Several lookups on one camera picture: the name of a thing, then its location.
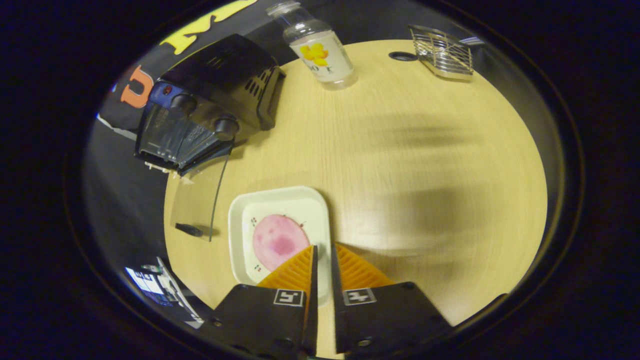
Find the wire rack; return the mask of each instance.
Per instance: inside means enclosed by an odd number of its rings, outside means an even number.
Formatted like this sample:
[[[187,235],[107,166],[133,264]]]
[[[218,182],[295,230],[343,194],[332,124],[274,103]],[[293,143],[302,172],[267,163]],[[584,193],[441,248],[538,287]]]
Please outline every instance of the wire rack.
[[[470,80],[474,73],[471,50],[457,38],[440,30],[409,25],[415,52],[434,74]]]

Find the bottle cap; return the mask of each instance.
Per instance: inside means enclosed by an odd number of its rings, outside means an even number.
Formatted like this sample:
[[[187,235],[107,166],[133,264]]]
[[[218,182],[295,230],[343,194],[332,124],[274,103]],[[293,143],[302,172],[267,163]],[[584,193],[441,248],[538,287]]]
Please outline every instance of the bottle cap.
[[[297,1],[284,1],[282,3],[277,3],[269,8],[267,8],[267,15],[271,17],[278,17],[284,13],[288,13],[291,10],[295,10],[300,7],[300,3]]]

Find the square plate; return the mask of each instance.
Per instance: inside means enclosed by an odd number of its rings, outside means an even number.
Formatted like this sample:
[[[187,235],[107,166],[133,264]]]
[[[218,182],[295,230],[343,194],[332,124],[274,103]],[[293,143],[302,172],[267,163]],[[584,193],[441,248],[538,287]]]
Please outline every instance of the square plate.
[[[236,280],[256,285],[271,272],[253,251],[255,225],[268,215],[284,215],[298,223],[311,245],[318,250],[318,306],[331,295],[331,236],[329,211],[315,189],[294,186],[239,195],[231,203],[228,216],[231,268]]]

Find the glass bottle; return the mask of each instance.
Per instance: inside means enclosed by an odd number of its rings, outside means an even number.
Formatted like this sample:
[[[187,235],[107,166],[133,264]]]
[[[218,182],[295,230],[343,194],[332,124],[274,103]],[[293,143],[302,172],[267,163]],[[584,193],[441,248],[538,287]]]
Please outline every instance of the glass bottle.
[[[284,40],[329,90],[339,90],[358,79],[349,56],[331,26],[308,13],[297,1],[285,1],[267,9],[284,29]]]

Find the bottle label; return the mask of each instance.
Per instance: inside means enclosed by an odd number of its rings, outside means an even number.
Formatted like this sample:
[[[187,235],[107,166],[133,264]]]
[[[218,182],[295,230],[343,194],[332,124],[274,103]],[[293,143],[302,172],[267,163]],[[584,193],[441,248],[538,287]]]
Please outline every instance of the bottle label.
[[[292,45],[291,49],[323,83],[338,81],[353,72],[353,65],[333,31],[304,44]]]

